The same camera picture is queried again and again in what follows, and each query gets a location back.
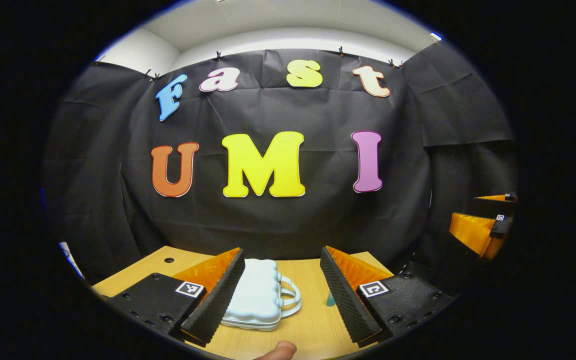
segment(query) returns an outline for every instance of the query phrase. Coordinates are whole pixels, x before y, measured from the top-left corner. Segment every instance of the white wall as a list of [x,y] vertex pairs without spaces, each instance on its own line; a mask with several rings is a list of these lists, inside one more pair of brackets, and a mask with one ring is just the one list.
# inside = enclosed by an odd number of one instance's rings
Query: white wall
[[204,43],[183,51],[173,62],[170,71],[207,59],[214,59],[219,51],[223,56],[255,50],[317,49],[338,51],[395,65],[410,59],[414,51],[370,36],[319,27],[281,27],[278,29],[243,32]]
[[395,65],[410,59],[414,51],[356,32],[322,29],[319,27],[282,27],[278,29],[243,32],[204,43],[179,52],[166,40],[146,29],[138,29],[124,36],[102,52],[103,62],[131,68],[148,75],[166,74],[184,66],[222,56],[256,50],[316,49],[360,55]]
[[152,69],[148,75],[155,76],[155,73],[168,73],[180,52],[158,35],[139,28],[110,45],[96,60],[104,55],[102,62],[124,66],[140,73]]

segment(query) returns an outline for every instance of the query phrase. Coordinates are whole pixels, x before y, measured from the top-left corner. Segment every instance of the wooden table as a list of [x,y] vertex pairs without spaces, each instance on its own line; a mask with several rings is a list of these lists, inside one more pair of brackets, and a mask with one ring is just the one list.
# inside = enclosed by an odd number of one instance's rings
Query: wooden table
[[[392,275],[368,252],[354,253],[352,256]],[[165,262],[167,258],[174,261]],[[164,246],[97,283],[93,289],[101,295],[112,297],[153,272],[173,276],[210,258],[212,255]],[[280,340],[297,345],[294,360],[326,360],[360,350],[350,340],[337,306],[326,306],[329,287],[320,268],[320,259],[277,260],[277,270],[290,278],[301,292],[301,309],[281,319],[277,329],[263,332],[219,324],[212,341],[205,348],[190,342],[187,344],[234,360],[253,360],[272,350]]]

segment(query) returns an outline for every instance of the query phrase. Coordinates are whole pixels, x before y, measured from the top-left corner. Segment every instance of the white ceiling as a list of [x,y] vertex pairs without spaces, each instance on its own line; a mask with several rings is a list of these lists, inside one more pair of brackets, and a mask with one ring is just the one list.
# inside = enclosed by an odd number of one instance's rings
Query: white ceiling
[[190,0],[143,27],[179,51],[235,34],[286,27],[354,32],[416,53],[434,42],[431,29],[396,11],[375,0]]

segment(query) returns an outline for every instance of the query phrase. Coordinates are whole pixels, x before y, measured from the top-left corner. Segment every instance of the white handbag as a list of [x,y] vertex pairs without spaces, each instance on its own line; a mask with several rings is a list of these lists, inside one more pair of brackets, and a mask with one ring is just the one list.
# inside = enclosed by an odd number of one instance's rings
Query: white handbag
[[[279,320],[302,307],[302,295],[293,281],[277,271],[273,260],[246,259],[246,269],[239,278],[230,305],[221,323],[245,330],[273,331]],[[282,287],[289,284],[294,291]],[[283,299],[281,294],[293,296]],[[295,304],[287,310],[282,307]]]

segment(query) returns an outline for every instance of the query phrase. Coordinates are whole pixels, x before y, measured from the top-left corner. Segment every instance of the letter f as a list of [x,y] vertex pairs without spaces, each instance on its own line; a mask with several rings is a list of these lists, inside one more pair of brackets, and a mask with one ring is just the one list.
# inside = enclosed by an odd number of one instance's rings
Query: letter f
[[166,118],[179,107],[179,103],[174,101],[173,98],[181,98],[181,84],[185,82],[186,79],[188,79],[188,76],[182,73],[157,93],[156,98],[159,99],[159,105],[161,107],[159,121],[166,120]]

